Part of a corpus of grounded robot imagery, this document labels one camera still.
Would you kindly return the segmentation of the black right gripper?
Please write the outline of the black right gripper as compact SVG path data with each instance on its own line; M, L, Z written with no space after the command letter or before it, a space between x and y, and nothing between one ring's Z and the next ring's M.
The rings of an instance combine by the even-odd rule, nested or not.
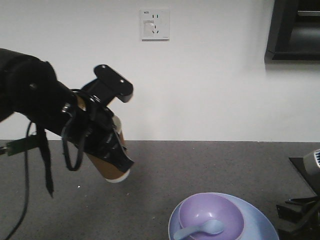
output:
M293 227L278 229L281 240L318 240L320 238L320 197L294 198L277 205L278 217Z

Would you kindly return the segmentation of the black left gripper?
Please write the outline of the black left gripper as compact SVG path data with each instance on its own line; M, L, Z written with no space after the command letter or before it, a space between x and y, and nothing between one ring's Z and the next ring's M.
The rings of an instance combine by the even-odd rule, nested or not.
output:
M68 143L78 155L89 153L116 167L122 173L134 164L128 157L115 130L113 112L108 104L117 95L111 90L65 89L61 93L61 111L65 122L61 129L63 154L69 154Z

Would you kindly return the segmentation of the black covered left robot arm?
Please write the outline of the black covered left robot arm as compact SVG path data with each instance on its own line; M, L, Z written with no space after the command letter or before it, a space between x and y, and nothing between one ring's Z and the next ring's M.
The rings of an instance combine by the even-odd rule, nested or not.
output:
M128 157L116 132L109 103L128 102L133 85L108 65L94 68L96 78L80 89L57 80L52 65L37 57L8 49L0 51L0 90L9 108L62 138L67 167L79 168L87 153L129 170Z

